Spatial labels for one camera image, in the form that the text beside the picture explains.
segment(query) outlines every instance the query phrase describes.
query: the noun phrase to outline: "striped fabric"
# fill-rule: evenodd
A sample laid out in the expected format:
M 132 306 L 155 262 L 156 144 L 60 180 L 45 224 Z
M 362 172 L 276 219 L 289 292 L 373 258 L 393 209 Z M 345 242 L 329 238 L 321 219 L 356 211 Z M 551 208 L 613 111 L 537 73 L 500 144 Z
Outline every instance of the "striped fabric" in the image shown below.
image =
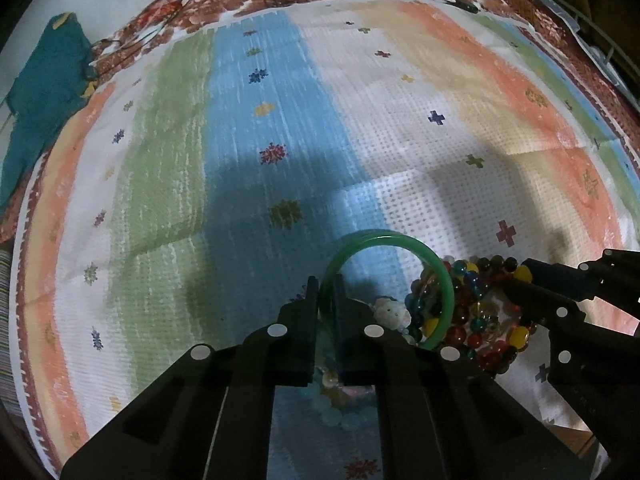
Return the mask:
M 9 278 L 11 253 L 0 249 L 0 400 L 11 415 L 22 418 L 9 359 Z

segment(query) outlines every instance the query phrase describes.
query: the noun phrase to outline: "cable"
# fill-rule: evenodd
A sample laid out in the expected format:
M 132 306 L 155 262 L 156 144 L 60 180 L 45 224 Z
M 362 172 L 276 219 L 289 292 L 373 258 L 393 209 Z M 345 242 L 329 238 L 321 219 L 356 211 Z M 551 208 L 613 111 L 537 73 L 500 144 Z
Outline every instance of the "cable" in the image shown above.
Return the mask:
M 97 78 L 100 79 L 102 76 L 104 76 L 105 74 L 108 74 L 109 72 L 113 71 L 115 68 L 119 67 L 121 64 L 123 64 L 127 59 L 131 58 L 132 56 L 135 56 L 142 48 L 146 47 L 149 43 L 151 43 L 154 38 L 158 35 L 161 34 L 162 31 L 167 27 L 167 25 L 169 25 L 175 18 L 176 16 L 182 12 L 182 10 L 184 9 L 185 6 L 187 6 L 189 3 L 191 2 L 191 0 L 187 0 L 186 2 L 184 2 L 183 4 L 180 5 L 180 7 L 178 9 L 176 9 L 174 11 L 174 13 L 169 16 L 169 18 L 167 18 L 165 20 L 165 22 L 162 24 L 162 27 L 159 28 L 158 30 L 155 31 L 151 31 L 148 32 L 147 34 L 145 34 L 142 38 L 138 38 L 136 40 L 137 42 L 146 40 L 146 38 L 148 38 L 149 36 L 151 36 L 153 34 L 153 37 L 146 41 L 145 43 L 141 44 L 139 47 L 137 47 L 135 50 L 133 50 L 132 52 L 130 52 L 127 56 L 125 56 L 124 58 L 122 58 L 116 65 L 110 67 L 110 69 L 106 70 L 105 72 L 99 73 L 97 75 Z M 129 48 L 129 46 L 121 46 L 118 50 L 116 50 L 115 52 L 113 52 L 112 54 L 110 54 L 111 56 L 113 54 L 116 54 L 117 52 L 121 51 L 121 50 L 125 50 L 126 48 Z
M 359 231 L 346 237 L 346 245 L 334 256 L 322 277 L 320 285 L 319 304 L 329 305 L 332 294 L 332 279 L 340 272 L 340 268 L 354 254 L 364 249 L 377 246 L 400 247 L 413 253 L 424 263 L 428 264 L 436 273 L 440 289 L 442 290 L 442 314 L 435 330 L 427 338 L 427 341 L 420 343 L 420 347 L 426 350 L 433 350 L 444 338 L 444 335 L 451 324 L 453 318 L 454 295 L 453 284 L 447 268 L 442 260 L 430 248 L 420 240 L 410 236 L 386 230 Z

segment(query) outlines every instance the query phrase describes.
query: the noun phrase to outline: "blue bead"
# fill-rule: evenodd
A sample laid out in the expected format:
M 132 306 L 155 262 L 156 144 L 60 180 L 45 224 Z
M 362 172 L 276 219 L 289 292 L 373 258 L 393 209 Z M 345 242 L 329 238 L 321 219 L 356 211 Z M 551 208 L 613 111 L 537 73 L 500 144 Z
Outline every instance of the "blue bead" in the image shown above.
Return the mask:
M 474 270 L 468 270 L 465 272 L 465 283 L 468 286 L 476 285 L 480 282 L 480 275 Z
M 476 298 L 478 298 L 478 300 L 484 298 L 488 291 L 489 286 L 486 283 L 477 283 L 476 285 L 474 285 L 474 294 L 476 295 Z
M 471 320 L 469 328 L 471 329 L 471 332 L 474 332 L 476 334 L 484 332 L 484 329 L 486 328 L 486 320 L 482 317 L 476 317 L 475 319 Z
M 466 272 L 466 261 L 456 260 L 455 262 L 453 262 L 453 265 L 451 266 L 451 268 L 453 269 L 453 272 L 455 272 L 458 275 L 464 274 Z
M 409 312 L 412 311 L 412 309 L 414 308 L 415 303 L 417 303 L 416 300 L 417 300 L 417 298 L 411 293 L 407 294 L 404 297 L 404 306 L 407 308 L 407 310 Z

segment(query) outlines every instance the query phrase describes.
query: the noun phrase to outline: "orange stripe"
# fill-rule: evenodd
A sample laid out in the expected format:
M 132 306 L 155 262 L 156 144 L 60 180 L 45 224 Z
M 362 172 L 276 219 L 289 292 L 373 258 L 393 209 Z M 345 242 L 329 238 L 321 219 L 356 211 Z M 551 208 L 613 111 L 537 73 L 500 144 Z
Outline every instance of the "orange stripe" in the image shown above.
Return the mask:
M 615 209 L 598 171 L 584 150 L 577 147 L 571 127 L 550 104 L 540 106 L 527 98 L 527 91 L 542 95 L 536 85 L 508 65 L 487 47 L 478 43 L 449 16 L 427 4 L 399 2 L 401 10 L 422 25 L 430 36 L 445 43 L 491 78 L 515 114 L 519 114 L 544 139 L 546 156 L 556 173 L 556 182 L 571 199 L 593 249 L 621 247 L 620 231 Z
M 31 219 L 24 278 L 24 325 L 28 355 L 42 418 L 60 462 L 89 436 L 73 393 L 54 317 L 56 264 L 66 208 L 84 139 L 115 85 L 94 94 L 62 129 L 42 177 L 41 195 Z

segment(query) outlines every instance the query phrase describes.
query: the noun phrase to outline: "beaded bracelet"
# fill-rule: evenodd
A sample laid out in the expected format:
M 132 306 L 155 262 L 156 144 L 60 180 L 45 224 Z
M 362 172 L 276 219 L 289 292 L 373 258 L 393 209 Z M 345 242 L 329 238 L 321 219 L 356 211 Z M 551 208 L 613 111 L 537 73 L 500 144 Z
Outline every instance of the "beaded bracelet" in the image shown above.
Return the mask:
M 511 279 L 530 283 L 530 270 L 518 266 L 515 258 L 504 259 L 499 254 L 469 261 L 447 257 L 443 263 L 455 296 L 444 344 L 457 347 L 492 376 L 505 373 L 518 353 L 527 349 L 537 325 L 522 319 L 520 307 L 508 300 L 502 283 Z M 409 343 L 428 338 L 442 308 L 437 280 L 428 268 L 411 284 L 404 306 L 411 317 L 404 331 Z

